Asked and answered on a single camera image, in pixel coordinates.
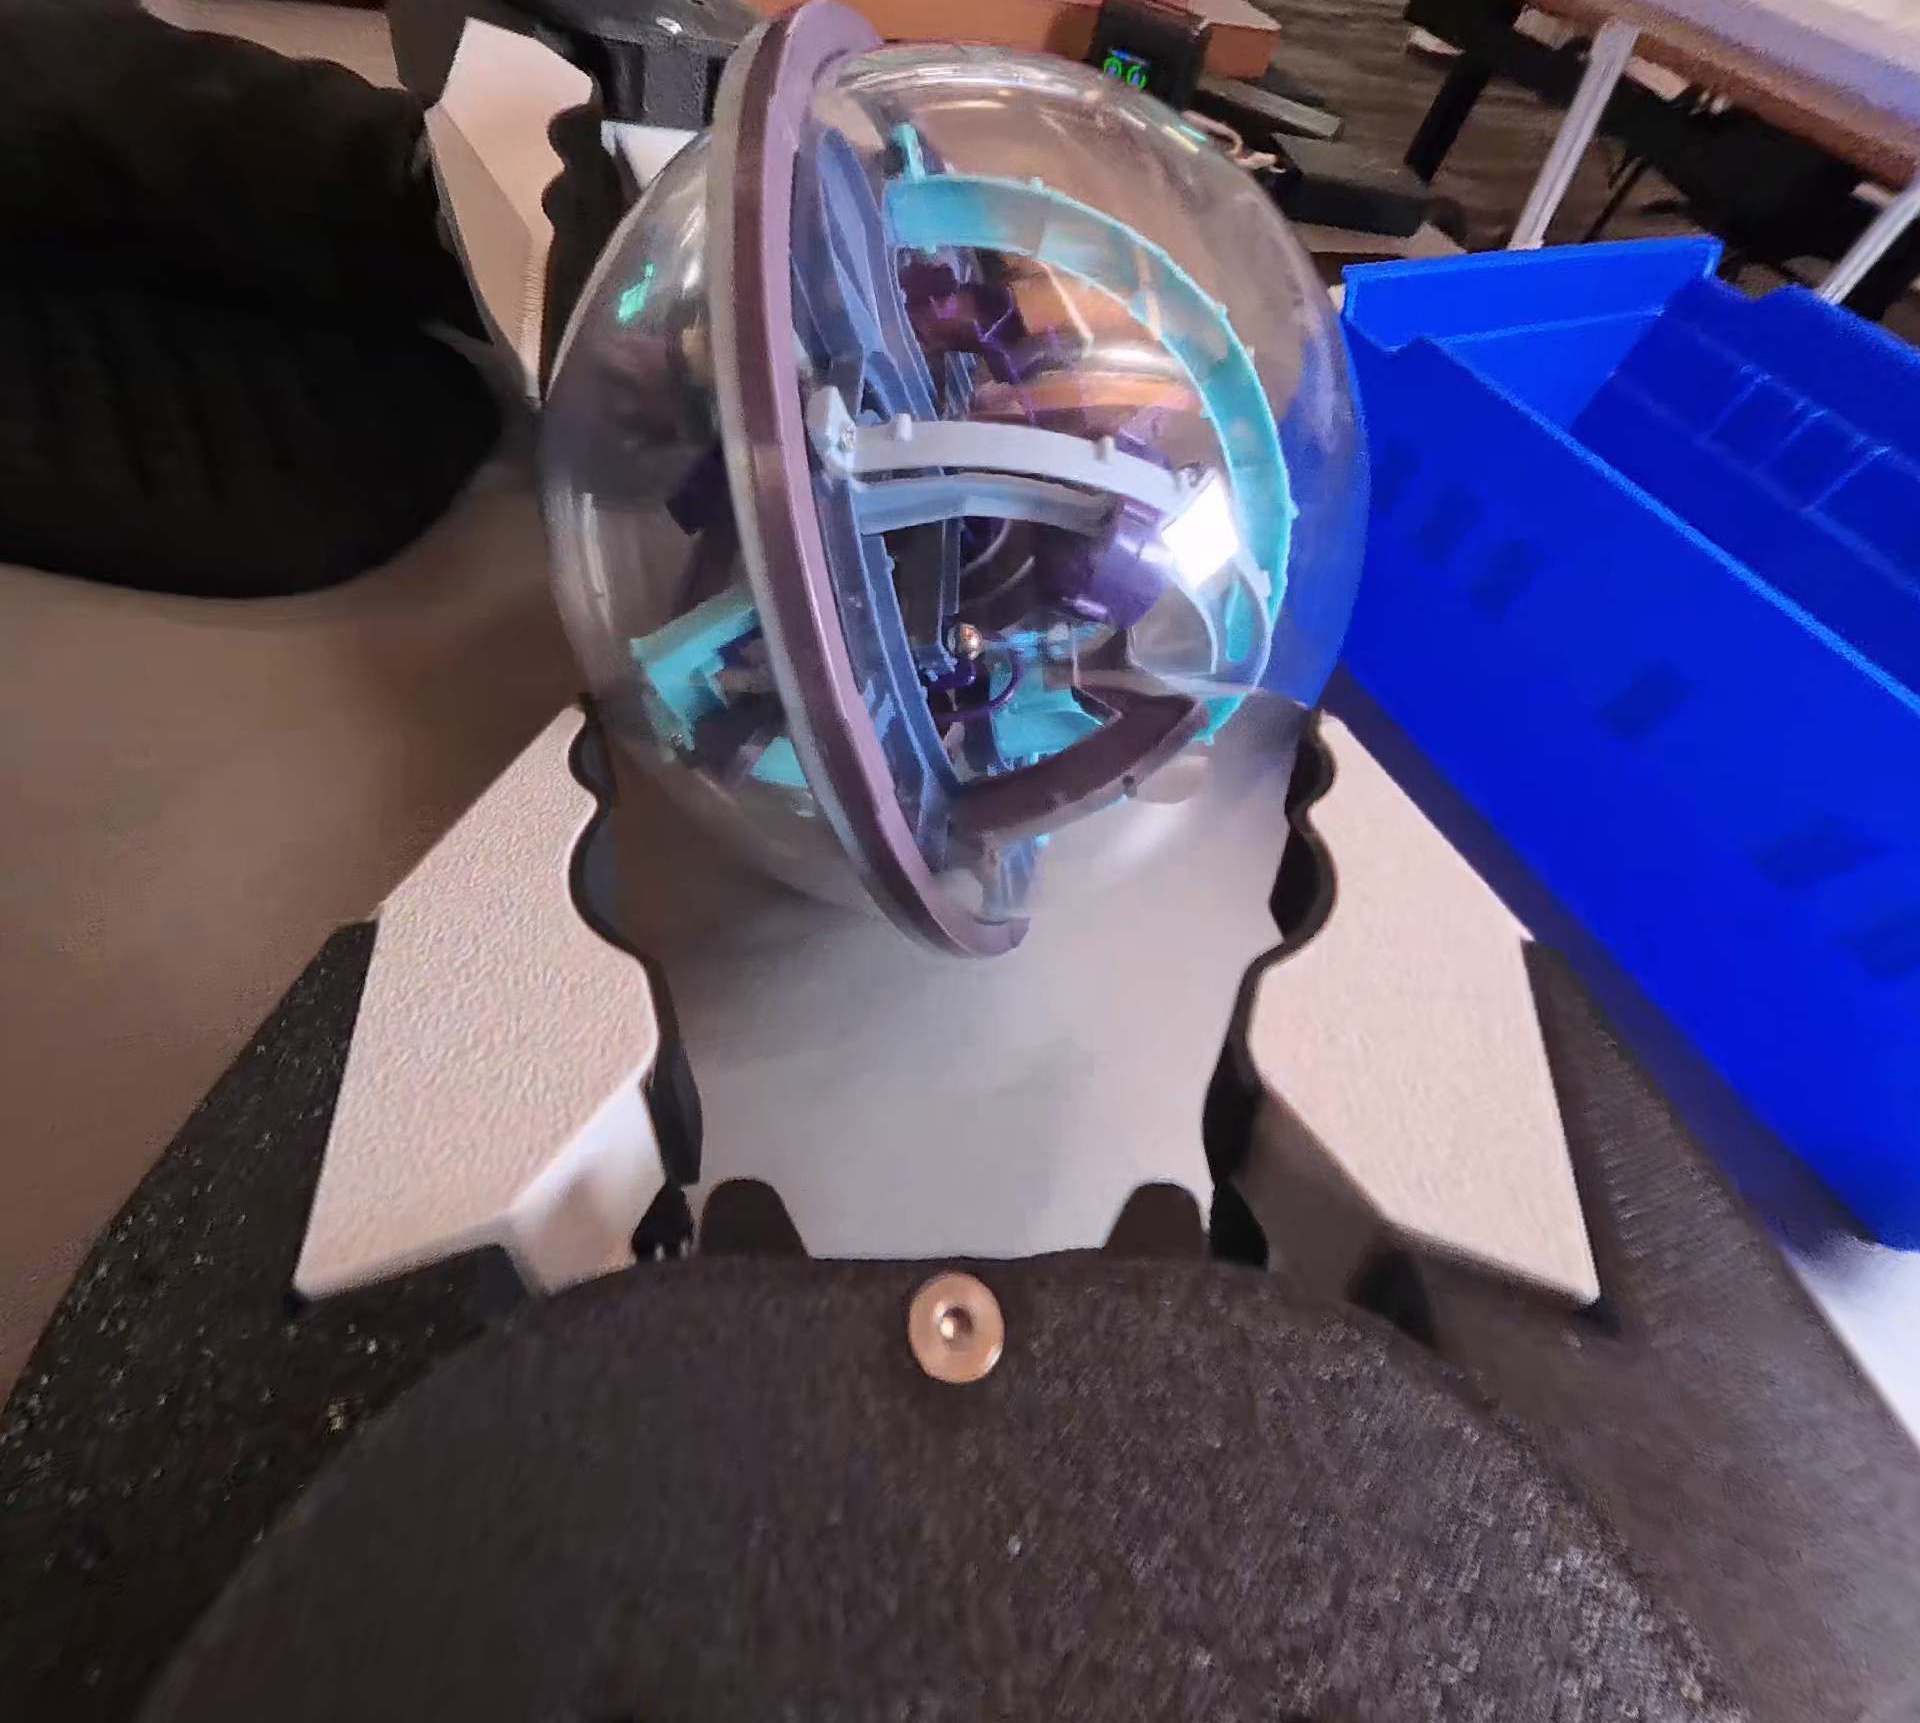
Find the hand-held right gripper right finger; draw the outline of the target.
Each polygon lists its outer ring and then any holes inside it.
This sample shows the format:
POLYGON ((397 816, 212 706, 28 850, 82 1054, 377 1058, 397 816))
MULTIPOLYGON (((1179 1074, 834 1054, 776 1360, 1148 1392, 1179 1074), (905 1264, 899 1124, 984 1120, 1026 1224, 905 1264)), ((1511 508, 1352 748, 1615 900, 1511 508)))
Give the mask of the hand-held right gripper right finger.
POLYGON ((1336 720, 1298 754, 1278 894, 1250 972, 1227 1144, 1265 1256, 1309 1300, 1401 1260, 1547 1300, 1601 1278, 1528 970, 1532 936, 1336 720))

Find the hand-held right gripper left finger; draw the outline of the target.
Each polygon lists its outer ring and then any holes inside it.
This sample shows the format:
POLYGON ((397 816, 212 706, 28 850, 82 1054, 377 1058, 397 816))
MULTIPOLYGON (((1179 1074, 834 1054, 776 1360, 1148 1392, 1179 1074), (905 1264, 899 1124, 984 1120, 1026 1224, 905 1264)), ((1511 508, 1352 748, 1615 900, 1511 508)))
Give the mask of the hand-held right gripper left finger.
POLYGON ((543 1296, 680 1246, 701 1092, 612 920, 612 790, 599 724, 556 720, 382 902, 299 1298, 485 1252, 543 1296))

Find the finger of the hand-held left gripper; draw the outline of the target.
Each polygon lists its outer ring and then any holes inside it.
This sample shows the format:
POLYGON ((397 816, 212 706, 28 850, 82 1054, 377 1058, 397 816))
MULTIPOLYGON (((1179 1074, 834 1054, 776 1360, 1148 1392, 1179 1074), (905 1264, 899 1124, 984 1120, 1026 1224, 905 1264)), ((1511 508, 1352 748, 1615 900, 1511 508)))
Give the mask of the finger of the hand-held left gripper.
POLYGON ((543 392, 605 192, 617 192, 593 78, 539 38, 486 20, 459 32, 427 142, 452 250, 518 392, 543 392))

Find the clear maze ball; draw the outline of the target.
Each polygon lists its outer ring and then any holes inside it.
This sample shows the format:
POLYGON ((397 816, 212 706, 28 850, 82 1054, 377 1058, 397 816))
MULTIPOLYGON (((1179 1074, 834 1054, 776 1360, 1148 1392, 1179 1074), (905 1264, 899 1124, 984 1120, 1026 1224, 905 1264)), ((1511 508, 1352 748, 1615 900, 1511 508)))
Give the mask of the clear maze ball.
POLYGON ((1092 66, 816 0, 608 238, 540 410, 603 716, 783 884, 958 960, 1063 836, 1309 718, 1371 472, 1260 176, 1092 66))

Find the person's left forearm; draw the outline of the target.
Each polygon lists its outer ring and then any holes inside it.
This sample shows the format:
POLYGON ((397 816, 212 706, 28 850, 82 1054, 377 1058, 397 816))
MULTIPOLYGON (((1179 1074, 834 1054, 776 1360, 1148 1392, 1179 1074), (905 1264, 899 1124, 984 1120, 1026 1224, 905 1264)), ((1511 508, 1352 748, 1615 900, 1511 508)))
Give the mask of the person's left forearm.
POLYGON ((3 562, 347 584, 503 444, 419 98, 133 0, 3 0, 3 562))

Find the blue plastic tray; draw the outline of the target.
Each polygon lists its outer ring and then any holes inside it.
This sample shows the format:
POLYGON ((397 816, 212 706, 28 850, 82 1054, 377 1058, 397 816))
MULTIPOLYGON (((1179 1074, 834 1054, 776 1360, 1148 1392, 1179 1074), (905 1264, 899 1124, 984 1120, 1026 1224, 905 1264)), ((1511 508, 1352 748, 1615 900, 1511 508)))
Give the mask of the blue plastic tray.
POLYGON ((1347 668, 1874 1242, 1918 1238, 1918 356, 1708 240, 1349 272, 1347 668))

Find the small black device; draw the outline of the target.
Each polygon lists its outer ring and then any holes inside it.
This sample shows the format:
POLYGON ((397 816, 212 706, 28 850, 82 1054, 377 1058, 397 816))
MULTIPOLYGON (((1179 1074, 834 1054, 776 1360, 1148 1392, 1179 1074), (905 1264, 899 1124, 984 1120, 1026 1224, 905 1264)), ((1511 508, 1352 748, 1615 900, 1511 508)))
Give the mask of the small black device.
POLYGON ((1206 72, 1212 22, 1160 0, 1104 0, 1086 66, 1171 110, 1188 110, 1206 72))

